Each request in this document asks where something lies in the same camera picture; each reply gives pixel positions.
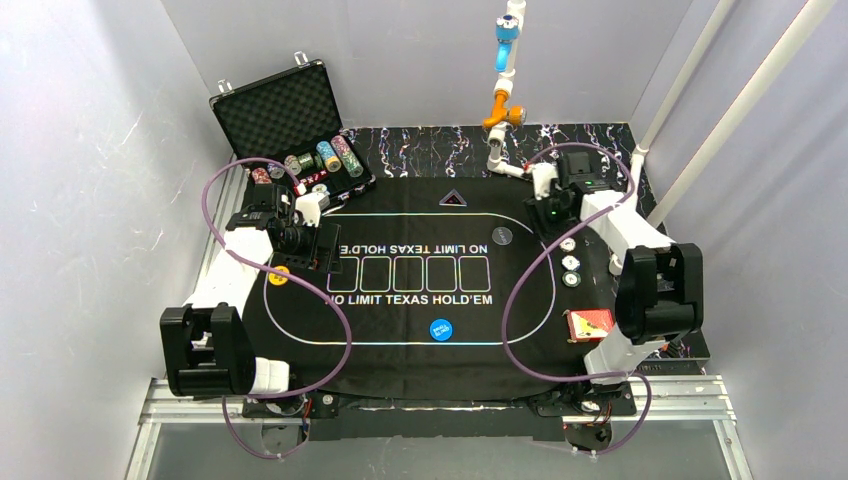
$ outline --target blue chip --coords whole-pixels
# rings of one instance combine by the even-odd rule
[[[430,335],[437,342],[444,342],[453,335],[453,325],[444,318],[439,318],[430,324]]]

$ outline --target poker chip case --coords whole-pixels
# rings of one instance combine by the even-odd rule
[[[372,188],[376,178],[366,159],[342,133],[341,116],[324,62],[298,63],[284,72],[216,95],[209,105],[239,159],[265,157],[284,162],[289,155],[315,154],[319,142],[330,142],[341,135],[362,164],[361,175],[352,177],[345,168],[331,173],[317,166],[298,174],[310,189],[316,184],[326,185],[331,202],[339,204]],[[251,167],[267,164],[257,162]],[[276,181],[290,185],[287,177]]]

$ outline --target triangle marker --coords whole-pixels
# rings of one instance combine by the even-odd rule
[[[442,207],[467,207],[468,202],[454,188],[439,201],[439,205]]]

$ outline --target black poker mat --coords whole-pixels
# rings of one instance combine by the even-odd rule
[[[439,205],[453,189],[467,206]],[[522,200],[531,194],[530,183],[510,178],[384,179],[325,217],[342,228],[344,273],[297,273],[336,299],[356,344],[345,368],[322,390],[433,400],[509,399],[549,390],[550,383],[516,369],[500,344],[506,299],[542,251],[526,228]],[[508,245],[493,241],[497,227],[512,232]],[[576,240],[581,284],[562,284],[557,249],[551,264],[540,265],[525,284],[510,316],[513,351],[548,374],[584,373],[583,355],[593,347],[568,342],[563,312],[614,304],[606,245],[589,229]],[[268,283],[275,325],[263,302],[265,283],[260,275],[244,310],[256,354],[289,362],[300,382],[322,378],[344,349],[339,320],[291,282]],[[451,322],[449,340],[431,337],[436,319]]]

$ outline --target blue connector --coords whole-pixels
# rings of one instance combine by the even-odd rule
[[[498,57],[495,59],[496,72],[506,71],[509,52],[512,51],[512,42],[518,38],[519,33],[521,31],[518,29],[518,19],[512,15],[504,15],[495,22],[495,37],[498,39]]]

